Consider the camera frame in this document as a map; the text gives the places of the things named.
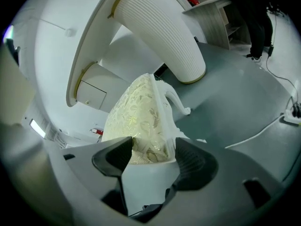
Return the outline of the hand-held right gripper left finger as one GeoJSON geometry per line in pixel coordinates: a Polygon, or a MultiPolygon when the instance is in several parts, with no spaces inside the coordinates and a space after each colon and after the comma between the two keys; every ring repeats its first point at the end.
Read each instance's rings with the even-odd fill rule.
{"type": "Polygon", "coordinates": [[[132,226],[121,176],[132,139],[61,149],[47,142],[48,161],[63,198],[60,226],[132,226]]]}

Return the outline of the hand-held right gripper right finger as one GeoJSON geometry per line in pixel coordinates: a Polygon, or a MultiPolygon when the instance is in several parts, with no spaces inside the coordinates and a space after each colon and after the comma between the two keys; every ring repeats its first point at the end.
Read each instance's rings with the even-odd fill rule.
{"type": "Polygon", "coordinates": [[[266,212],[283,186],[250,157],[176,139],[180,174],[152,226],[245,226],[266,212]]]}

